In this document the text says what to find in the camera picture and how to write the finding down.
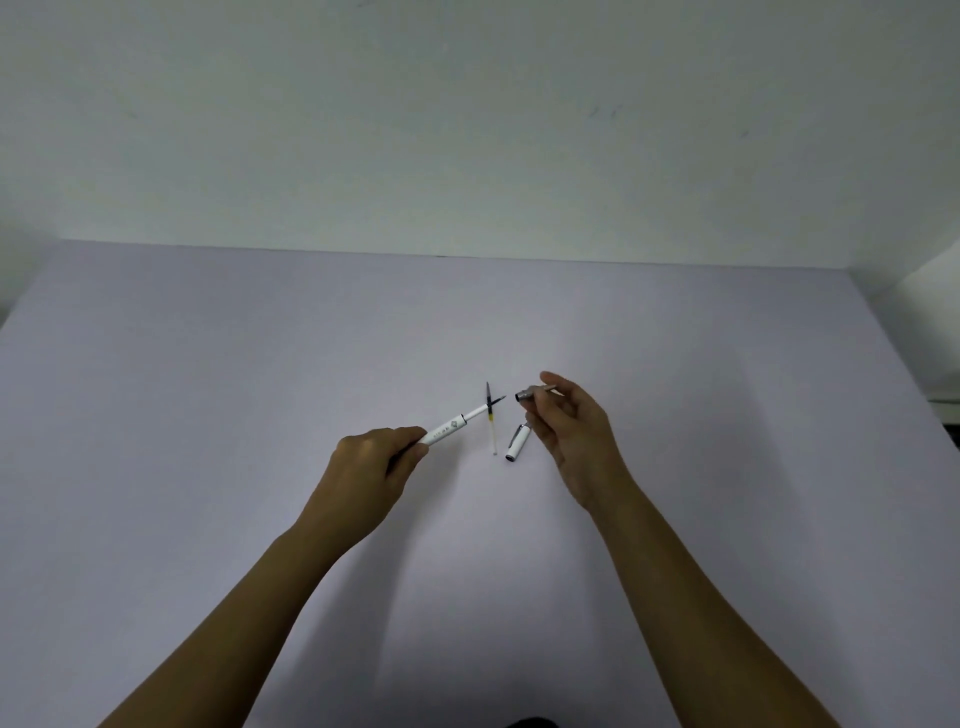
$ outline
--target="white pen cap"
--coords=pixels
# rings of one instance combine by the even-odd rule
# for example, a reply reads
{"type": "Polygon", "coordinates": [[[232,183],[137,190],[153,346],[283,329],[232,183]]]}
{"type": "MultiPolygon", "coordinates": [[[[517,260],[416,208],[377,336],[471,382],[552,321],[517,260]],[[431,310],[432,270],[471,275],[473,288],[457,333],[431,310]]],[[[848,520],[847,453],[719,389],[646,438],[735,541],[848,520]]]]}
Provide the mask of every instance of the white pen cap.
{"type": "Polygon", "coordinates": [[[516,429],[514,436],[510,439],[510,445],[507,447],[507,460],[510,462],[516,460],[528,437],[530,437],[530,426],[523,423],[523,425],[516,429]]]}

